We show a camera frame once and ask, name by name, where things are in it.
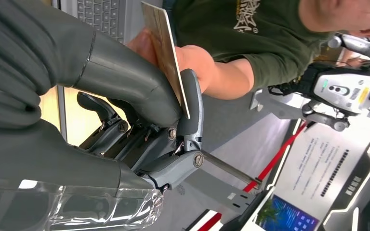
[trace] metal rod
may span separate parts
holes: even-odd
[[[209,162],[211,162],[212,164],[214,164],[215,166],[217,166],[218,168],[222,169],[223,171],[229,173],[230,175],[238,178],[239,180],[249,184],[250,182],[252,181],[255,181],[257,182],[257,185],[259,186],[261,184],[260,181],[250,177],[249,175],[247,175],[246,173],[234,168],[233,166],[227,164],[226,162],[222,161],[221,159],[213,156],[212,154],[210,154],[209,152],[206,152],[204,150],[202,150],[202,153],[205,157],[205,159]]]

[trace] laptop keyboard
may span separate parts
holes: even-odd
[[[126,0],[78,0],[78,18],[124,42],[124,17]]]

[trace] man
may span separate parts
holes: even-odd
[[[231,100],[299,76],[329,32],[370,29],[370,0],[177,0],[173,16],[180,69]],[[154,62],[149,36],[128,46]]]

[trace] wooden surface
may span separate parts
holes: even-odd
[[[101,125],[100,119],[96,112],[88,111],[80,107],[77,103],[77,93],[79,91],[72,88],[65,88],[65,106],[66,106],[66,127],[67,127],[67,142],[72,145],[80,145],[89,137],[94,130]],[[110,103],[122,119],[126,119],[123,111]]]
[[[80,145],[89,137],[95,129],[99,128],[101,123],[96,112],[83,109],[77,103],[78,90],[65,88],[65,108],[66,108],[66,129],[67,142],[72,145]],[[45,95],[41,96],[40,108],[42,110],[42,119],[52,123],[60,131],[59,107],[57,98],[57,88],[50,89]],[[124,120],[124,112],[110,104],[114,110]]]
[[[40,109],[42,119],[52,123],[60,131],[59,106],[57,99],[57,88],[50,89],[46,94],[40,97]]]

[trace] red stripe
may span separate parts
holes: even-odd
[[[270,170],[274,167],[277,161],[283,156],[284,152],[286,151],[287,147],[293,143],[293,141],[297,138],[297,136],[302,132],[307,124],[304,122],[300,128],[297,130],[296,134],[290,136],[290,138],[284,143],[284,145],[280,148],[277,154],[273,157],[273,159],[269,162],[269,164],[264,168],[264,170],[259,175],[259,180],[263,180],[270,172]],[[248,184],[243,191],[250,192],[255,186],[256,182],[252,181]],[[216,213],[208,222],[206,222],[198,231],[209,231],[218,221],[221,220],[222,214]]]

